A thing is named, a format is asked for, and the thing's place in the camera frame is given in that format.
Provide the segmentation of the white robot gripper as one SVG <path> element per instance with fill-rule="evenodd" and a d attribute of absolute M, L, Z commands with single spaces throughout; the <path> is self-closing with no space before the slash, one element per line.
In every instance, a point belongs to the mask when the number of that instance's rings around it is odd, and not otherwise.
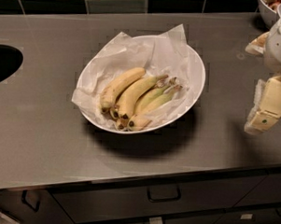
<path fill-rule="evenodd" d="M 263 54 L 265 65 L 273 72 L 281 73 L 281 4 L 277 8 L 277 15 L 278 20 L 269 33 L 257 36 L 246 46 L 245 51 L 253 55 Z M 246 118 L 245 132 L 265 133 L 281 119 L 281 74 L 267 81 L 258 81 L 253 103 Z"/>

